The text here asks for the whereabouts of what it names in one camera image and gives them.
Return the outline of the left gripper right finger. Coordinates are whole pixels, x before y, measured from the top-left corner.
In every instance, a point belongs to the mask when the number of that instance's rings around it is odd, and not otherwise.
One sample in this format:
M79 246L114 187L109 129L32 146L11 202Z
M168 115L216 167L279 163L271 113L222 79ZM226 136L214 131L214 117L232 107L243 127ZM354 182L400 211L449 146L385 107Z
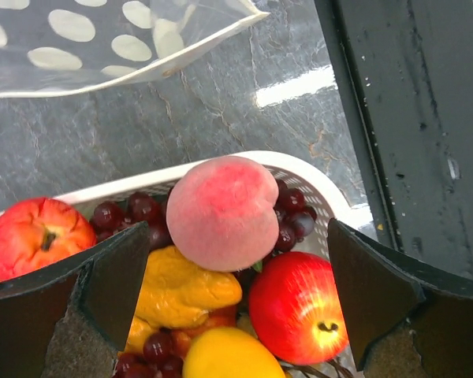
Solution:
M336 219L327 241L357 370L366 377L473 377L473 280Z

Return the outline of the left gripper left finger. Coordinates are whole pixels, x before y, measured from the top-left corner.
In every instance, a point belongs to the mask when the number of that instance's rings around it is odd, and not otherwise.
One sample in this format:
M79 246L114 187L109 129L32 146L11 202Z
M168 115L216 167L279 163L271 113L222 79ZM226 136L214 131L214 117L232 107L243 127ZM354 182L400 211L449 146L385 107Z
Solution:
M0 377L110 377L136 308L149 230L136 224L0 283Z

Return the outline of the pink peach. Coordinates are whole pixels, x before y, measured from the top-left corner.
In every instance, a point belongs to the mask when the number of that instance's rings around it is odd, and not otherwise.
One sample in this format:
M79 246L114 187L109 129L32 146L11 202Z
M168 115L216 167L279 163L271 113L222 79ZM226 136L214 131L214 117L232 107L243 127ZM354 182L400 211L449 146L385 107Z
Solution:
M217 157L177 182L166 223L189 261L219 272L246 269L277 242L277 198L277 182L264 166L245 157Z

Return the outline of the clear polka dot zip bag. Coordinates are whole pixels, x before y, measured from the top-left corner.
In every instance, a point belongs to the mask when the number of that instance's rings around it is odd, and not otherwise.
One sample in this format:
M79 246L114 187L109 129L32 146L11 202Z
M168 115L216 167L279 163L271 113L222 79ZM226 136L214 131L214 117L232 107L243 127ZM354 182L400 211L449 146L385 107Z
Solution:
M0 1L0 98L161 80L265 17L252 1Z

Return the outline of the dark purple grape bunch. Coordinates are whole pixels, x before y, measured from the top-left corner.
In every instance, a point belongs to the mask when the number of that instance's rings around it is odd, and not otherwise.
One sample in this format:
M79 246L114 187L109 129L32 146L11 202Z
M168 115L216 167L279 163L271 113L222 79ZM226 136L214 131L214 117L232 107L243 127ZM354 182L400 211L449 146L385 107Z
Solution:
M113 377L182 377L183 360L173 352L173 339L166 331L150 335L141 353L125 352L118 359Z

